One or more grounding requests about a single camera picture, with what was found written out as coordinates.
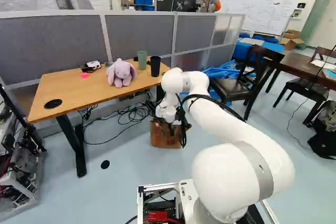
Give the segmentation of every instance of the green cup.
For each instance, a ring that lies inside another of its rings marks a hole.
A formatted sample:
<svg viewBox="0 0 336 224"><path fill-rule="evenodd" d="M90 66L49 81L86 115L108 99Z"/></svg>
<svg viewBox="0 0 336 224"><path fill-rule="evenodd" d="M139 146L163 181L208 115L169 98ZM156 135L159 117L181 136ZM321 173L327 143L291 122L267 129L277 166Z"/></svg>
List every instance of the green cup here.
<svg viewBox="0 0 336 224"><path fill-rule="evenodd" d="M146 70L147 68L147 52L138 51L139 70Z"/></svg>

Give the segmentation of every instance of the cubicle partition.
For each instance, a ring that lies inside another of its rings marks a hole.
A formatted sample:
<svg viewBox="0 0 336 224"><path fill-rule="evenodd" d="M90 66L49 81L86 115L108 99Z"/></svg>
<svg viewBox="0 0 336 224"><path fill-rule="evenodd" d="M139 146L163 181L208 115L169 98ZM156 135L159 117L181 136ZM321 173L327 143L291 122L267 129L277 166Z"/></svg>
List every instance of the cubicle partition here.
<svg viewBox="0 0 336 224"><path fill-rule="evenodd" d="M131 59L138 50L183 70L229 61L244 15L46 10L0 13L0 76L11 89L88 61Z"/></svg>

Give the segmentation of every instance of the black chair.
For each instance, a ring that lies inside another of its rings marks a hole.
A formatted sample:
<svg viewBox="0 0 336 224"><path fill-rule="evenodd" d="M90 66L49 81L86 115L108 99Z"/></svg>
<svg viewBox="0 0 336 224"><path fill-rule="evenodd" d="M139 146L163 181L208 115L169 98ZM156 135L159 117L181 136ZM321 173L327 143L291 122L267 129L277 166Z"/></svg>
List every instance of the black chair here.
<svg viewBox="0 0 336 224"><path fill-rule="evenodd" d="M314 61L317 54L320 56L321 60L324 60L323 55L328 55L329 57L336 58L335 51L331 51L330 49L326 49L323 47L318 47L309 62ZM294 93L298 93L304 97L307 97L310 100L316 101L316 104L314 105L306 119L303 121L303 124L309 125L311 120L314 118L317 109L321 107L322 103L328 99L329 89L319 84L309 82L306 79L296 78L286 83L284 89L282 90L278 99L273 105L274 108L278 105L281 98L284 96L288 89L291 90L291 92L286 98L286 101L288 101Z"/></svg>
<svg viewBox="0 0 336 224"><path fill-rule="evenodd" d="M256 55L256 62L250 61L253 54ZM247 108L244 120L247 120L260 90L283 57L284 55L278 52L254 45L242 64L237 79L210 78L209 87L215 90L223 103L245 100L244 105L247 105ZM252 71L245 72L246 67L252 68ZM252 78L251 73L255 73L256 76Z"/></svg>

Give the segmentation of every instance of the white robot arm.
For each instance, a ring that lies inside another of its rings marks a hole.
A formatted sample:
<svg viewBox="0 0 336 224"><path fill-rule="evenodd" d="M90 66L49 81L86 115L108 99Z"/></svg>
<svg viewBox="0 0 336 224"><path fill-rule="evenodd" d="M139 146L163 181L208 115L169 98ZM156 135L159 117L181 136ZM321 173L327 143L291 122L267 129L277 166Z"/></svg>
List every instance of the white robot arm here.
<svg viewBox="0 0 336 224"><path fill-rule="evenodd" d="M170 123L179 104L176 94L189 91L209 95L209 79L198 71L182 72L173 68L164 74L161 85L166 95L156 107L156 116ZM269 136L212 101L192 98L186 101L185 108L189 108L203 129L226 142L202 150L192 166L199 200L216 221L234 223L248 206L288 188L293 182L295 169L290 157Z"/></svg>

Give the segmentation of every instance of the dark wooden table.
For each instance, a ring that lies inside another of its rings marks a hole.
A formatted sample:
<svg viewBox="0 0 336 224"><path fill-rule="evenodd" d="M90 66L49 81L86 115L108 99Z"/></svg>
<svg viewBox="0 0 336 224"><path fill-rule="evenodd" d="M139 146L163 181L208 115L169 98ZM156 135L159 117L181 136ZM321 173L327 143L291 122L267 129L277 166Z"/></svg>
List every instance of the dark wooden table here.
<svg viewBox="0 0 336 224"><path fill-rule="evenodd" d="M323 71L320 71L319 75L316 77L320 67L309 63L310 59L311 57L296 52L289 52L286 54L280 62L279 67L276 69L266 89L266 93L270 91L281 71L315 82L326 88L336 90L336 81L325 77Z"/></svg>

